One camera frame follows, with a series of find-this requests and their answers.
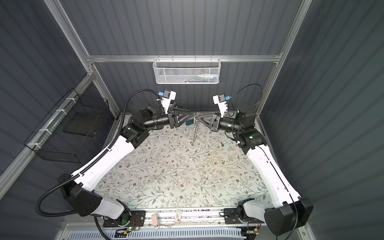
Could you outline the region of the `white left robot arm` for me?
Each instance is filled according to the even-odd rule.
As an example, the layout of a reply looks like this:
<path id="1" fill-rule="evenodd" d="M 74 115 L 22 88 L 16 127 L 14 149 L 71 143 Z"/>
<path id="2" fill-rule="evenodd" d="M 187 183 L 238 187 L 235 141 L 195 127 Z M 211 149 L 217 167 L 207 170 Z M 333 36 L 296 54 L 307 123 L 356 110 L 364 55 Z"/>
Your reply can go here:
<path id="1" fill-rule="evenodd" d="M 165 126 L 177 128 L 192 117 L 192 112 L 172 108 L 160 115 L 152 107 L 140 109 L 123 126 L 116 139 L 79 170 L 72 173 L 72 180 L 62 186 L 65 200 L 74 208 L 76 214 L 104 216 L 117 220 L 129 213 L 129 208 L 119 200 L 111 200 L 95 193 L 97 183 L 126 155 L 135 150 L 151 130 Z"/>

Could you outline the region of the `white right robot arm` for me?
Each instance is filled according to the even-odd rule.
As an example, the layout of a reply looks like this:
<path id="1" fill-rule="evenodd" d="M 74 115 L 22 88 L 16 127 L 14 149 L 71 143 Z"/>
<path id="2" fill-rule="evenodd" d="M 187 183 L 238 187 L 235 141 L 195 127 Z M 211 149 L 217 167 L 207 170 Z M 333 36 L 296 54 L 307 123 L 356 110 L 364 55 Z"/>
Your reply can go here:
<path id="1" fill-rule="evenodd" d="M 233 135 L 231 140 L 252 162 L 271 196 L 268 204 L 255 198 L 239 201 L 239 220 L 246 223 L 259 220 L 266 223 L 275 236 L 291 236 L 295 229 L 307 223 L 314 206 L 293 188 L 271 156 L 267 141 L 255 128 L 256 116 L 256 113 L 251 112 L 251 107 L 245 105 L 232 118 L 223 113 L 212 113 L 197 114 L 195 119 L 212 132 L 222 130 Z"/>

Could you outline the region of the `silver metal carabiner key holder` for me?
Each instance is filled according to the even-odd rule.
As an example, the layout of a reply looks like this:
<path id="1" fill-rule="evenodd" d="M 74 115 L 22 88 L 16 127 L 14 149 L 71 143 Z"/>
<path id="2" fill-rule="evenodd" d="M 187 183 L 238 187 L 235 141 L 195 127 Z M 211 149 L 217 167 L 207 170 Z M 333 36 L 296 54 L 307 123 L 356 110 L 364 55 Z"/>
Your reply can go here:
<path id="1" fill-rule="evenodd" d="M 199 115 L 200 115 L 200 112 L 197 112 L 195 114 L 195 117 L 194 117 L 194 129 L 193 129 L 193 134 L 192 134 L 192 139 L 191 139 L 191 146 L 195 145 L 195 142 L 197 139 L 197 134 L 198 134 L 199 127 L 200 127 L 200 121 L 198 119 Z"/>

